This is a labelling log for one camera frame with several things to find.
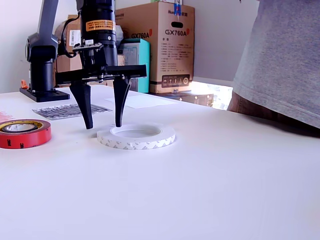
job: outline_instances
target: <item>paper sheet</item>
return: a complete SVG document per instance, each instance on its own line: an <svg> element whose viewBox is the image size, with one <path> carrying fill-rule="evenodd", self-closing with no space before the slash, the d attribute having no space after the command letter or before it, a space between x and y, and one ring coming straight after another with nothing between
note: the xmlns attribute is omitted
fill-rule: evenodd
<svg viewBox="0 0 320 240"><path fill-rule="evenodd" d="M12 120L14 117L4 111L0 111L0 123Z"/></svg>
<svg viewBox="0 0 320 240"><path fill-rule="evenodd" d="M114 98L108 98L105 100L112 103L115 102ZM171 105L171 104L176 104L176 102L168 101L159 97L152 97L152 96L146 96L146 95L129 96L125 101L125 105L133 109L151 108L151 107Z"/></svg>
<svg viewBox="0 0 320 240"><path fill-rule="evenodd" d="M82 116L78 104L49 106L49 107L33 109L32 111L49 120L59 120L59 119L75 118L75 117ZM112 112L112 110L102 106L97 106L92 104L91 112L92 114L99 114L99 113L105 113L105 112Z"/></svg>

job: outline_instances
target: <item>white wall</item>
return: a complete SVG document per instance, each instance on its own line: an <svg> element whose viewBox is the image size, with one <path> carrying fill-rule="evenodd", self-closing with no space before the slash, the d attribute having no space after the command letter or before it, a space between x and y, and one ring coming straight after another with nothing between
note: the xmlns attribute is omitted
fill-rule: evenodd
<svg viewBox="0 0 320 240"><path fill-rule="evenodd" d="M195 8L194 80L232 86L257 17L257 0L183 0Z"/></svg>
<svg viewBox="0 0 320 240"><path fill-rule="evenodd" d="M18 92L21 79L29 79L25 45L37 31L41 5L42 0L0 1L0 93ZM55 27L76 13L76 0L60 0Z"/></svg>
<svg viewBox="0 0 320 240"><path fill-rule="evenodd" d="M150 0L115 0L116 9L123 9L135 5L150 3Z"/></svg>

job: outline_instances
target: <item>teal box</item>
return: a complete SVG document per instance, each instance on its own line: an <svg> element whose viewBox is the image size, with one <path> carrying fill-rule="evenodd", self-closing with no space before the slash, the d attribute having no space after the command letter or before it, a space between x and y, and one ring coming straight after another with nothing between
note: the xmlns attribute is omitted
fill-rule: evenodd
<svg viewBox="0 0 320 240"><path fill-rule="evenodd" d="M131 79L132 85L130 90L139 93L148 93L150 76L150 43L139 38L125 39L120 45L118 53L124 55L125 65L146 65L147 77Z"/></svg>

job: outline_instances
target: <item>robotic arm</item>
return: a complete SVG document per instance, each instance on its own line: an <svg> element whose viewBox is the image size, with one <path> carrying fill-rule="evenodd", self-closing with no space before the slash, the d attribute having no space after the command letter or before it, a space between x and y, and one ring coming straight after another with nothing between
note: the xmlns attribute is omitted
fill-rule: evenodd
<svg viewBox="0 0 320 240"><path fill-rule="evenodd" d="M122 125L125 101L131 78L147 76L145 65L118 66L114 0L76 0L81 17L81 45L73 48L80 55L82 69L56 73L57 84L71 84L87 129L93 128L91 87L88 82L114 80L115 123ZM69 95L54 89L53 62L58 54L58 38L52 34L58 0L43 0L38 31L29 36L26 58L30 62L30 88L20 92L36 102L69 99Z"/></svg>

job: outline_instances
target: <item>white tape roll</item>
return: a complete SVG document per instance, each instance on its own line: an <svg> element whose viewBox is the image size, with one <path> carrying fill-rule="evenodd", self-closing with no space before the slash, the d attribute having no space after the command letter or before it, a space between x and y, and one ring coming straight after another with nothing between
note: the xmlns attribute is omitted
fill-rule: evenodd
<svg viewBox="0 0 320 240"><path fill-rule="evenodd" d="M156 123L113 125L98 131L97 139L115 149L148 150L172 144L176 140L176 132L170 126Z"/></svg>

